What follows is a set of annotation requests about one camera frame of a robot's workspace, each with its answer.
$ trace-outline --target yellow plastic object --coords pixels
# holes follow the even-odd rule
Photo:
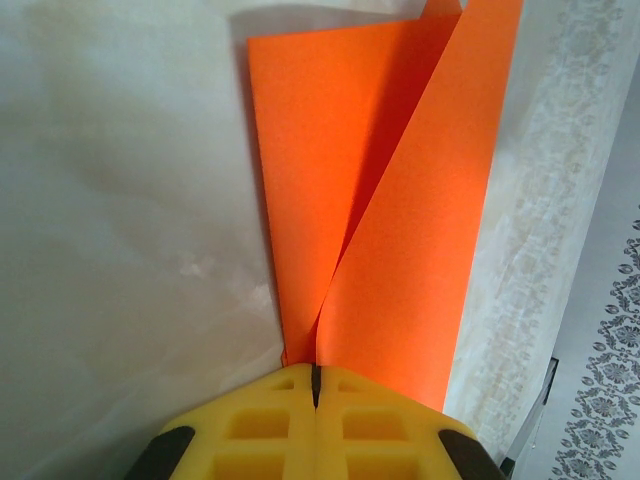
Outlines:
[[[442,432],[453,446],[445,448]],[[460,422],[364,377],[300,364],[171,421],[126,480],[502,478],[473,438]],[[477,476],[483,463],[490,471]]]

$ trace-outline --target black floral pattern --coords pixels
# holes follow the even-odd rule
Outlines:
[[[640,230],[640,220],[632,227]],[[640,407],[640,238],[627,240],[624,253],[630,263],[618,271],[626,277],[613,282],[615,303],[604,308],[609,318],[600,322],[602,341],[593,344],[596,355],[589,357],[589,375],[582,377],[587,389],[578,390],[577,407],[571,410],[576,421],[567,422],[564,431],[569,437],[560,441],[551,469],[555,480],[612,480],[610,473],[617,465],[611,459],[622,456],[620,442],[629,438],[625,428],[638,418],[634,410]]]

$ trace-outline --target black rubber corner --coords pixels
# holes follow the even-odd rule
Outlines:
[[[505,480],[480,442],[455,430],[438,432],[462,480]]]
[[[124,480],[169,480],[196,431],[177,427],[155,437],[138,457]]]
[[[311,365],[311,393],[313,406],[318,408],[320,403],[320,390],[322,389],[322,367],[315,363]]]

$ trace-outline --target folded orange paper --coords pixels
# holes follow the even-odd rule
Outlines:
[[[521,4],[249,40],[286,364],[442,408]]]

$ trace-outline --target floral pattern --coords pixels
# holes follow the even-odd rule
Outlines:
[[[640,230],[640,220],[633,223]],[[628,427],[637,421],[640,406],[640,238],[630,238],[624,253],[630,263],[618,271],[623,280],[613,282],[615,303],[604,308],[608,318],[600,322],[602,341],[589,357],[589,375],[582,377],[585,390],[578,390],[576,421],[567,422],[568,438],[561,440],[556,465],[549,480],[611,480],[620,458],[621,441],[629,438]]]

